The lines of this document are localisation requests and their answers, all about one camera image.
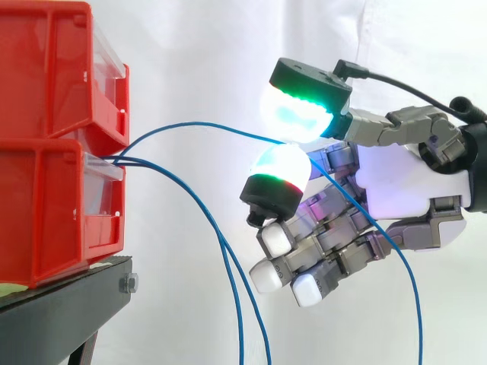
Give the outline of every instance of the bolt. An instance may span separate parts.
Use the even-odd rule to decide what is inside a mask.
[[[125,276],[124,291],[127,294],[135,293],[138,289],[138,275],[135,272],[131,272]]]

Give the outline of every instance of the metal bracket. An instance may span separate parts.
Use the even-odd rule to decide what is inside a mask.
[[[387,233],[398,239],[402,249],[438,249],[442,244],[440,224],[453,221],[463,221],[460,197],[434,198],[431,200],[429,212],[424,217],[393,223],[387,229]],[[385,240],[381,235],[378,236],[379,240]]]

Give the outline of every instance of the black sensor cap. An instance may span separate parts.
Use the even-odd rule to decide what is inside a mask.
[[[331,72],[292,59],[279,59],[269,83],[280,91],[323,105],[329,113],[340,114],[352,92]]]

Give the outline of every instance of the white fingertip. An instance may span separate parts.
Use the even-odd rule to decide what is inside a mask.
[[[273,258],[282,256],[292,249],[289,238],[286,236],[281,225],[276,222],[264,227],[262,240]]]
[[[291,289],[299,306],[314,306],[323,299],[313,275],[310,274],[298,276]]]
[[[250,270],[250,278],[261,294],[271,293],[282,287],[281,279],[270,261],[259,262]]]

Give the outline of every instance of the red drawer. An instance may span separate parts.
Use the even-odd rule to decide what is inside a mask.
[[[129,143],[129,70],[84,2],[0,2],[0,137]]]
[[[0,283],[36,287],[123,249],[125,170],[67,139],[0,139]]]

